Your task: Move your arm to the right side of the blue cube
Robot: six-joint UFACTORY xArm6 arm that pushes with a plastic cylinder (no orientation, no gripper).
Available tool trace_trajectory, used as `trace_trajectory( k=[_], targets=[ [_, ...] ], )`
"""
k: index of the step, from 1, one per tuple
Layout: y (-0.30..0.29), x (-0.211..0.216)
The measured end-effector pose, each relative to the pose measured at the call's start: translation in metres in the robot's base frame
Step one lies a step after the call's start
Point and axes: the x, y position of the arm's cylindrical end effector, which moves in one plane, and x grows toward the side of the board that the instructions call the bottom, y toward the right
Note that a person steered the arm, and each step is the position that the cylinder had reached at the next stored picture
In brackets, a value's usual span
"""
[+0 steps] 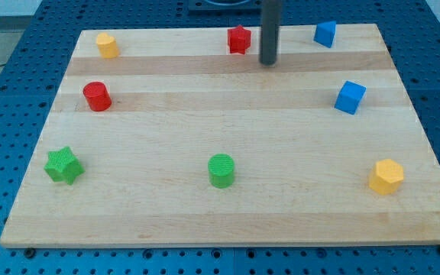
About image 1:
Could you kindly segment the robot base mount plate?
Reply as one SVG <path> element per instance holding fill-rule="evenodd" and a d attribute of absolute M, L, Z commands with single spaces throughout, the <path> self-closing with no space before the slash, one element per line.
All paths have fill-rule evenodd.
<path fill-rule="evenodd" d="M 261 7 L 261 0 L 188 0 L 189 11 L 250 11 Z"/>

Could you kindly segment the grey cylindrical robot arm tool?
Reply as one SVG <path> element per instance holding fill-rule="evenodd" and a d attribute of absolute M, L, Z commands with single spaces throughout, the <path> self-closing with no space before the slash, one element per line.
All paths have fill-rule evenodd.
<path fill-rule="evenodd" d="M 277 62 L 282 0 L 263 0 L 261 6 L 259 62 L 274 66 Z"/>

